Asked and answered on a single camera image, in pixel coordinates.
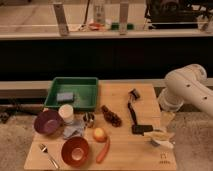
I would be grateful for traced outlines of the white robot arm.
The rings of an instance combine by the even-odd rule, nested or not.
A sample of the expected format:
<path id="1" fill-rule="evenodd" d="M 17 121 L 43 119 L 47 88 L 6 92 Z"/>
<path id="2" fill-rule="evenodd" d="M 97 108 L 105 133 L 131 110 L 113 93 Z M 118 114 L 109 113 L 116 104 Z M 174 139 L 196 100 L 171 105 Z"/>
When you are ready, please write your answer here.
<path id="1" fill-rule="evenodd" d="M 203 84 L 207 79 L 205 68 L 199 64 L 190 64 L 166 74 L 165 88 L 158 96 L 158 103 L 163 110 L 161 126 L 166 127 L 185 102 L 213 119 L 213 90 Z"/>

